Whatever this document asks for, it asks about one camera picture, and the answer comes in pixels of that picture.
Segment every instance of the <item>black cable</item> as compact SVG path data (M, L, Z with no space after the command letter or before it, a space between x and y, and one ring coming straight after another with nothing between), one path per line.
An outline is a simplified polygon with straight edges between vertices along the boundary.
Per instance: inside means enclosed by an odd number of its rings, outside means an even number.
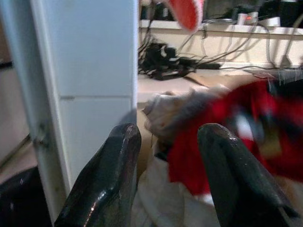
M152 11L151 11L151 19L150 19L149 24L147 26L143 43L142 43L142 45L138 49L139 55L148 47L148 45L150 44L151 39L152 39L151 26L152 26L152 22L154 21L154 17L155 17L155 6L153 5L151 7L151 9L152 9Z
M199 59L202 58L202 56L196 55L196 54L194 54L194 53L179 52L179 53L177 54L178 57L184 57L183 55L190 55L190 56L191 56L191 57L190 57L191 59L192 59L192 58L199 58Z
M262 70L275 70L277 69L277 67L273 67L273 68L264 68L261 66L257 66L257 65L249 65L249 66L243 66L243 67L226 67L226 68L220 68L220 70L242 70L242 69L251 69L251 68L257 68L257 69L262 69Z
M204 58L206 58L206 56L202 57L202 58L196 63L196 66L194 67L194 69L197 69L197 67L199 66L199 64L201 63L201 61L203 61Z
M206 53L206 49L204 47L204 40L207 38L207 29L206 29L206 26L203 26L202 32L203 32L203 36L202 36L202 40L201 40L201 50L203 52L202 54L204 54L204 56L202 58L206 58L207 57L207 53Z
M0 70L6 69L6 68L12 68L13 67L13 62L5 62L0 64Z
M178 48L177 52L180 52L193 36L194 36L194 34L189 35L186 38L186 40L183 42L183 44Z
M216 58L214 58L214 59L212 59L212 60L206 61L206 62L204 62L204 63L211 63L211 62L214 62L214 61L216 61L216 60L219 60L220 58L223 58L223 57L225 57L225 56L227 56L227 55L230 55L230 54L236 52L237 50L239 50L239 49L240 49L242 46L244 46L244 45L251 39L251 37L254 35L254 31L255 31L256 27L257 27L257 24L255 23L255 25L254 25L254 27L252 28L252 30L251 30L249 36L248 36L248 37L246 38L246 40L245 40L243 43L241 43L236 49L234 49L234 50L232 50L232 51L230 51L230 52L228 52L228 53L220 54L220 56L218 56L218 57L216 57Z
M228 50L229 50L229 48L232 46L232 38L233 38L234 31L235 31L235 25L232 25L231 36L230 36L230 38L229 38L228 45L227 45L227 47L226 47L224 53L227 53ZM226 57L227 57L227 56L224 57L223 63L222 63L222 64L225 64Z

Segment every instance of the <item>red fabric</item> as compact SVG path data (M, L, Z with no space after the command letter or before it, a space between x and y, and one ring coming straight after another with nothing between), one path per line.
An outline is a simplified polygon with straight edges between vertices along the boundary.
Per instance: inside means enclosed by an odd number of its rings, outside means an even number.
M174 18L183 28L195 32L202 21L203 0L165 0Z
M303 123L303 100L273 97L267 91L267 82L259 81L237 88L226 97L214 101L210 107L192 119L177 135L169 153L171 182L182 182L193 195L209 193L209 185L203 161L198 149L197 131L206 123L219 123L231 116L233 106L243 106L257 119L269 111L277 118ZM279 132L282 155L271 160L261 157L258 146L250 140L242 140L252 154L272 174L303 181L303 135L290 138Z

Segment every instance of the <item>electrical wire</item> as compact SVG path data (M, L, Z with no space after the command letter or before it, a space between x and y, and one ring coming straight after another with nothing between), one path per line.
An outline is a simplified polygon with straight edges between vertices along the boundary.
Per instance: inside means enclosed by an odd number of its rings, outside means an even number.
M228 53L220 54L220 56L215 57L214 59L209 60L209 61L206 61L206 62L204 62L204 63L211 63L211 62L214 62L214 61L216 61L216 60L219 60L219 59L221 59L221 58L223 58L223 57L225 57L225 56L227 56L227 55L230 55L230 54L232 54L232 53L235 53L237 50L239 50L241 47L243 47L243 46L251 39L251 37L254 35L254 31L256 30L256 27L257 27L257 22L253 25L252 29L250 30L250 34L249 34L249 36L246 38L246 40L245 40L243 43L241 43L237 48L235 48L234 50L232 50L232 51L230 51L230 52L228 52Z
M288 61L287 56L289 54L290 48L291 48L293 40L294 40L294 34L296 32L296 29L299 27L299 25L301 24L302 21L303 21L303 14L301 14L298 17L298 19L294 22L293 32L292 32L292 35L290 36L290 39L289 39L288 44L287 44L287 47L285 48L285 52L284 52L284 55L282 57L280 68L283 68L284 64L285 64L285 61Z
M232 46L232 38L233 38L234 31L235 31L235 25L232 25L231 36L230 36L230 38L229 38L228 45L227 45L227 47L225 48L224 53L227 53L228 50L229 50L229 48Z
M264 29L265 29L265 31L267 32L267 39L266 39L266 57L267 57L267 61L274 67L274 68L276 68L276 65L274 64L274 62L271 60L271 58L270 58L270 31L269 31L269 29L266 27L266 26L264 26L264 25L262 25L262 24L260 24L260 23L258 23L258 26L261 26L261 27L263 27Z
M191 34L188 37L186 37L183 43L181 44L181 46L178 48L177 52L180 52L193 36L194 34Z
M203 61L205 57L202 57L197 63L196 66L194 67L194 69L197 69L197 67L199 66L199 64L201 63L201 61Z
M199 58L199 59L203 58L203 56L196 55L196 54L194 54L194 53L184 53L184 52L180 52L180 53L177 54L178 57L183 57L183 55L190 55L191 57L189 57L189 58L191 58L191 59L192 59L192 58Z
M207 38L207 28L205 25L202 27L202 34L203 34L203 36L202 36L202 40L201 40L201 50L202 50L203 58L207 58L206 49L204 47L204 41Z
M257 66L257 65L249 65L249 66L243 66L243 67L226 67L226 68L220 68L220 70L243 70L243 69L253 69L253 68L262 69L262 70L274 70L274 69L277 69L276 67L264 68L264 67Z
M151 19L149 21L149 24L147 26L147 29L146 29L146 33L145 33L145 37L144 37L144 40L143 40L143 43L142 45L139 47L138 49L138 52L139 52L139 55L145 51L145 49L149 46L149 44L151 43L151 40L153 39L153 36L151 34L151 26L152 26L152 22L154 21L154 17L155 17L155 11L156 11L156 8L155 8L155 5L154 3L152 4L151 6Z

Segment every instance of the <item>white cloth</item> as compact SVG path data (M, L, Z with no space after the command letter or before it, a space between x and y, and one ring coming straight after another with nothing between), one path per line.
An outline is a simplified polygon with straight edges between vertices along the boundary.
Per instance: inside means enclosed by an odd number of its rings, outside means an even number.
M158 152L158 144L153 154ZM168 179L168 164L154 155L141 175L133 201L131 227L219 227L209 194L192 196Z
M157 94L143 109L147 117L145 128L164 143L173 143L180 127L214 100L230 90L224 86L192 89L188 94L174 95L171 92Z

